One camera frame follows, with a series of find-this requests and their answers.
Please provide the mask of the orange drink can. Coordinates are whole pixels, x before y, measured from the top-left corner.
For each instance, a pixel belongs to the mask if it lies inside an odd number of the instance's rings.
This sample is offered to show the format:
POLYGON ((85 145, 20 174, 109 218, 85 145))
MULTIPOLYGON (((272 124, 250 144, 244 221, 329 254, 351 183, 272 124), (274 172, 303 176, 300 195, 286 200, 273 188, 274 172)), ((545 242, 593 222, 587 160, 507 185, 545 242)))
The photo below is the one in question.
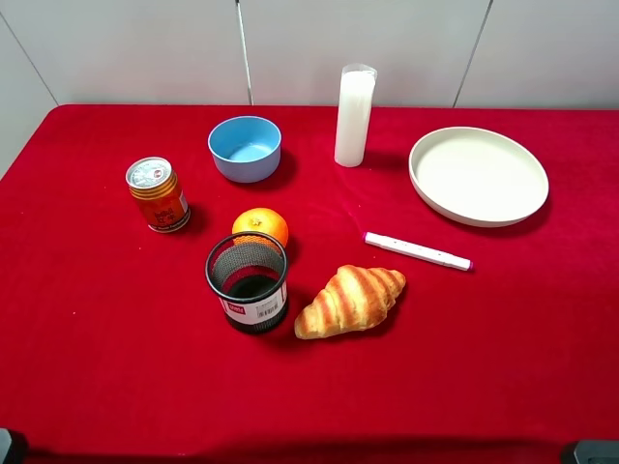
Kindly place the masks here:
POLYGON ((149 157, 134 162, 126 172, 126 182, 151 230, 170 233, 189 221, 191 209, 167 159, 149 157))

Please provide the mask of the orange fruit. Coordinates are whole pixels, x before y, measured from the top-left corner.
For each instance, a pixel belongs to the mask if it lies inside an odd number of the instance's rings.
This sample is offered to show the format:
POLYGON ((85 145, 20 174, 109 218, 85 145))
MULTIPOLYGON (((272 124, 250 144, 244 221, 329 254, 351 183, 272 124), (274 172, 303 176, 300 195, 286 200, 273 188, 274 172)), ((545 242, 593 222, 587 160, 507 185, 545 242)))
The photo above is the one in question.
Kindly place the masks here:
POLYGON ((253 208, 240 214, 233 222, 232 233, 260 232, 267 234, 284 247, 289 238, 285 219, 269 208, 253 208))

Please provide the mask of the black mesh pen holder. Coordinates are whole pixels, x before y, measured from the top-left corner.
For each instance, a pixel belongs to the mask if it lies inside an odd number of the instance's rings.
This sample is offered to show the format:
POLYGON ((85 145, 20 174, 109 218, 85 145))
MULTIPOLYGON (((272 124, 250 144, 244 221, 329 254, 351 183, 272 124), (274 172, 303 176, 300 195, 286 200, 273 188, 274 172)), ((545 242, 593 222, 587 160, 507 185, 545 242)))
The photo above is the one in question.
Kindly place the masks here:
POLYGON ((245 334, 264 334, 288 310, 289 260, 274 237, 255 231, 219 241, 205 262, 206 281, 217 295, 227 322, 245 334))

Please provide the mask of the croissant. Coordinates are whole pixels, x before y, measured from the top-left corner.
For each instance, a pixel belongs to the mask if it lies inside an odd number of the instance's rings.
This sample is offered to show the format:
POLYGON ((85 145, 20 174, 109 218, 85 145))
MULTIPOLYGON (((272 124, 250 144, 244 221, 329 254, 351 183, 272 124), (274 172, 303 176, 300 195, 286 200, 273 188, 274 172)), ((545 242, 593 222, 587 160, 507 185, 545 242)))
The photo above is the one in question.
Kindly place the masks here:
POLYGON ((372 329, 387 318, 405 285, 397 270, 341 266, 297 316, 295 335, 319 339, 372 329))

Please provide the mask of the white marker pen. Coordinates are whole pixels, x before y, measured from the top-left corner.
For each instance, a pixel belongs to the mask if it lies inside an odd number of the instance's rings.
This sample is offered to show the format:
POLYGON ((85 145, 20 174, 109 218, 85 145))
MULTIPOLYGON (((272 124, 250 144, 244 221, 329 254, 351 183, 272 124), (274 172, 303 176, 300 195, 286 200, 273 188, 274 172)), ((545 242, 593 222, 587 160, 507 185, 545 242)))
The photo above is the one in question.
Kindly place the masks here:
POLYGON ((471 260, 427 246, 420 246, 371 232, 364 233, 363 240, 368 245, 387 249, 389 251, 424 260, 429 263, 465 272, 473 270, 473 263, 471 260))

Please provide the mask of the blue bowl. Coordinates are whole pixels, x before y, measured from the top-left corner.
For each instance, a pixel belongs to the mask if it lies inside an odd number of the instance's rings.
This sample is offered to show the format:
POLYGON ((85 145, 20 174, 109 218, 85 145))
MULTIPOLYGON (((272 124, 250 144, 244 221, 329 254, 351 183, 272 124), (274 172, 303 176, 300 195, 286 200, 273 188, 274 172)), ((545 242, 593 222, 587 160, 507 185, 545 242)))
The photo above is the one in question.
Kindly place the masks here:
POLYGON ((258 116, 238 116, 216 125, 207 139, 216 168, 227 180, 257 183, 280 165, 282 135, 272 121, 258 116))

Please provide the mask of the tall white milk cup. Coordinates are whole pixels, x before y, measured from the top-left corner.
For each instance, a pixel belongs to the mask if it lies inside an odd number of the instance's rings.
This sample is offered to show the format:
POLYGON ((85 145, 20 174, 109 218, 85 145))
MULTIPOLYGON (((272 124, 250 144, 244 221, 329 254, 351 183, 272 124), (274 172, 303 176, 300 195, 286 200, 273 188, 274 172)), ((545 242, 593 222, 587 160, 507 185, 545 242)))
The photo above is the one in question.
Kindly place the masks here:
POLYGON ((335 143, 340 166, 356 167, 364 159, 376 77, 376 69, 360 63, 342 69, 335 143))

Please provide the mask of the cream round plate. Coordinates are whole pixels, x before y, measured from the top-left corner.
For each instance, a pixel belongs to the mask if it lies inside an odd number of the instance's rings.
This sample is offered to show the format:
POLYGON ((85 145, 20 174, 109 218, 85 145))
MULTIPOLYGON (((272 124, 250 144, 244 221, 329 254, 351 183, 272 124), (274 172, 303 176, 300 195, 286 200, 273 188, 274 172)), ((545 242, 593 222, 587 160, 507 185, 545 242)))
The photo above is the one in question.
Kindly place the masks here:
POLYGON ((408 169, 431 209, 471 226, 516 224, 538 212, 549 195, 548 177, 533 154, 491 130, 434 130, 412 147, 408 169))

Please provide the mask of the red velvet tablecloth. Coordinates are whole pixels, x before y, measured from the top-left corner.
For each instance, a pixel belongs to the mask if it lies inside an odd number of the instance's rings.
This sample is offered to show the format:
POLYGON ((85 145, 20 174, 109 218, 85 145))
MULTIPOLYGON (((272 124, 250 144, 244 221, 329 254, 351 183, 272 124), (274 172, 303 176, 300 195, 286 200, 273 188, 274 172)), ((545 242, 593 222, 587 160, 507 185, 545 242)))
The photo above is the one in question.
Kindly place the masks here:
POLYGON ((364 163, 335 164, 320 106, 67 104, 1 182, 1 423, 34 463, 555 463, 618 435, 618 115, 611 110, 376 108, 364 163), (281 131, 280 165, 240 184, 216 168, 219 123, 281 131), (545 168, 529 219, 478 229, 417 195, 424 134, 509 136, 545 168), (151 230, 126 182, 168 160, 191 209, 151 230), (235 330, 205 278, 234 220, 287 222, 288 310, 235 330), (469 272, 364 242, 371 232, 469 259, 469 272), (376 327, 300 339, 338 268, 397 270, 376 327))

